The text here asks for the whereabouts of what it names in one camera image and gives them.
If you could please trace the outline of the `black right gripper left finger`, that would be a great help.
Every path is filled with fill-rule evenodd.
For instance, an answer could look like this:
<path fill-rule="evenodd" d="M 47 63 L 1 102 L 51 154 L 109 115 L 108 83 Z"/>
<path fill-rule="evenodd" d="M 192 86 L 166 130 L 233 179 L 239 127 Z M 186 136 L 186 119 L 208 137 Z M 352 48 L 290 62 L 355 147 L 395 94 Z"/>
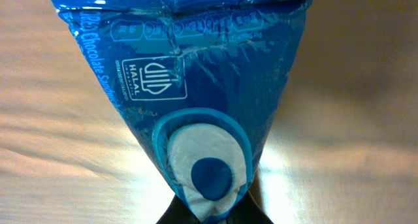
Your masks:
<path fill-rule="evenodd" d="M 156 224 L 200 224 L 200 221 L 176 195 Z"/>

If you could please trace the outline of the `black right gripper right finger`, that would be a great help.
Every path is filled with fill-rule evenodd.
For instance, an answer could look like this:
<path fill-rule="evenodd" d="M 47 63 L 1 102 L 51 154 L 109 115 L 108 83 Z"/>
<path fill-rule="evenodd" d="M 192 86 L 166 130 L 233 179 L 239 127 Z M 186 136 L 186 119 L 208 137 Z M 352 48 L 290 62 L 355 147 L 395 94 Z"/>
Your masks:
<path fill-rule="evenodd" d="M 273 224 L 248 191 L 226 218 L 226 224 Z"/>

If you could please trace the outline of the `blue oreo cookie pack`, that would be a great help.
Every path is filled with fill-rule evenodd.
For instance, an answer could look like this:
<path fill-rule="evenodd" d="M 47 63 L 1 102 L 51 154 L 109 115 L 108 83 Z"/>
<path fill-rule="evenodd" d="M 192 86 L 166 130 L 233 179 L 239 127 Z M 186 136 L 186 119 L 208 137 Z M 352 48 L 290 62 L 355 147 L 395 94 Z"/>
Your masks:
<path fill-rule="evenodd" d="M 313 0 L 51 0 L 200 223 L 249 191 Z"/>

